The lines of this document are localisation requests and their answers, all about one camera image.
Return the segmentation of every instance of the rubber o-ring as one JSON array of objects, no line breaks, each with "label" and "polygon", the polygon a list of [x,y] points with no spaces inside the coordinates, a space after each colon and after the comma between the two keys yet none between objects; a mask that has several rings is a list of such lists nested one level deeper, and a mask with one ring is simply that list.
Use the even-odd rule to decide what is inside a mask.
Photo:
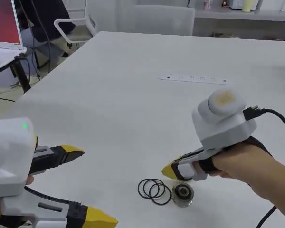
[{"label": "rubber o-ring", "polygon": [[141,182],[139,182],[139,184],[138,184],[138,186],[137,186],[137,191],[138,191],[138,194],[141,196],[141,197],[143,197],[144,199],[149,199],[149,197],[146,197],[146,196],[143,196],[142,194],[141,194],[141,192],[139,191],[139,187],[140,187],[140,185],[144,182],[144,181],[149,181],[150,179],[143,179]]},{"label": "rubber o-ring", "polygon": [[163,205],[166,205],[167,203],[169,203],[170,200],[171,200],[171,198],[172,198],[172,192],[171,192],[171,190],[168,188],[167,185],[161,184],[161,183],[156,183],[156,184],[152,185],[152,186],[150,187],[150,190],[149,190],[149,195],[151,196],[151,190],[152,190],[153,187],[155,187],[155,186],[159,187],[160,185],[162,185],[165,189],[168,189],[169,194],[170,194],[168,201],[165,202],[165,203],[158,203],[158,202],[156,202],[153,198],[150,198],[150,199],[152,200],[153,203],[155,203],[155,204],[157,204],[157,205],[160,205],[160,206],[163,206]]},{"label": "rubber o-ring", "polygon": [[143,187],[142,187],[142,189],[143,189],[143,192],[144,192],[144,194],[146,195],[146,196],[148,196],[149,197],[149,199],[158,199],[158,198],[160,198],[160,197],[162,197],[164,194],[165,194],[165,192],[166,192],[166,189],[164,188],[163,189],[163,191],[162,191],[162,193],[160,194],[160,195],[158,195],[159,193],[160,193],[160,187],[159,186],[157,186],[157,193],[154,195],[154,196],[151,196],[150,194],[148,195],[148,193],[146,192],[146,189],[145,189],[145,187],[146,187],[146,184],[148,183],[148,182],[150,182],[150,181],[153,181],[155,184],[158,184],[156,181],[158,181],[158,182],[160,182],[161,184],[164,184],[161,180],[159,180],[159,179],[149,179],[149,180],[147,180],[144,184],[143,184]]}]

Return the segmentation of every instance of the white power strip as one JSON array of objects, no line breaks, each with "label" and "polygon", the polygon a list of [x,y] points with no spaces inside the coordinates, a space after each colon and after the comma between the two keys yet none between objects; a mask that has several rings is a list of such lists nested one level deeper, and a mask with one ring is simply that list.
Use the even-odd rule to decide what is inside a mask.
[{"label": "white power strip", "polygon": [[226,78],[191,76],[191,75],[180,75],[180,74],[168,74],[168,75],[160,77],[160,80],[209,83],[209,84],[220,84],[220,85],[230,85],[230,86],[235,85],[233,81],[226,79]]}]

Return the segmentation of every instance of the wrist strap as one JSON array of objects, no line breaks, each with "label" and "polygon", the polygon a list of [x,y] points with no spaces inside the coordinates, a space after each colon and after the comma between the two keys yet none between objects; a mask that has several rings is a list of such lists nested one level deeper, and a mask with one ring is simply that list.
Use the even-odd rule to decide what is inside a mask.
[{"label": "wrist strap", "polygon": [[[248,144],[251,144],[251,145],[254,145],[254,146],[257,146],[257,147],[261,148],[263,151],[267,152],[270,156],[272,156],[269,153],[269,151],[266,149],[266,147],[259,140],[257,140],[255,137],[250,136],[244,142],[248,143]],[[224,148],[224,150],[225,151],[231,150],[234,146],[235,145],[226,147],[226,148]],[[217,169],[214,166],[213,161],[212,161],[212,157],[210,157],[208,159],[205,159],[205,160],[199,161],[199,165],[204,170],[204,172],[207,173],[207,174],[211,174],[211,173],[214,173],[214,172],[221,171],[221,170]]]},{"label": "wrist strap", "polygon": [[6,216],[1,215],[0,217],[0,226],[8,228],[18,228],[25,223],[22,216]]}]

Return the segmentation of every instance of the floor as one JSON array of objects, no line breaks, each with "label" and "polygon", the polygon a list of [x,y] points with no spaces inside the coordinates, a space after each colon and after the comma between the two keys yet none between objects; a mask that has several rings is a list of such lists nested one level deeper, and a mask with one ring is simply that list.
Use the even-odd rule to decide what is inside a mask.
[{"label": "floor", "polygon": [[[68,54],[72,54],[77,50],[77,46],[73,46],[71,50],[68,49],[65,42],[63,44],[59,44],[59,46],[64,49]],[[59,61],[55,64],[55,67],[58,66],[60,63],[62,63],[66,58],[60,58]],[[39,70],[40,78],[41,80],[48,74],[48,65],[45,65]],[[38,83],[37,77],[31,77],[30,84],[31,86],[34,86],[36,83]],[[15,88],[11,89],[2,89],[0,88],[0,98],[5,98],[9,100],[17,100],[23,95],[23,90],[20,86],[17,86]],[[0,114],[7,111],[11,106],[13,105],[13,102],[10,101],[4,101],[0,100]]]}]

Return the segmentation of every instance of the laptop screen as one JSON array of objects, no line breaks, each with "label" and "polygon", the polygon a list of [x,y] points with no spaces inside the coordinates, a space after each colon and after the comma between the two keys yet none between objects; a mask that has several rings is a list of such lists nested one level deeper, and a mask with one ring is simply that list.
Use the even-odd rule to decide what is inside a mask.
[{"label": "laptop screen", "polygon": [[0,0],[0,42],[20,44],[11,0]]}]

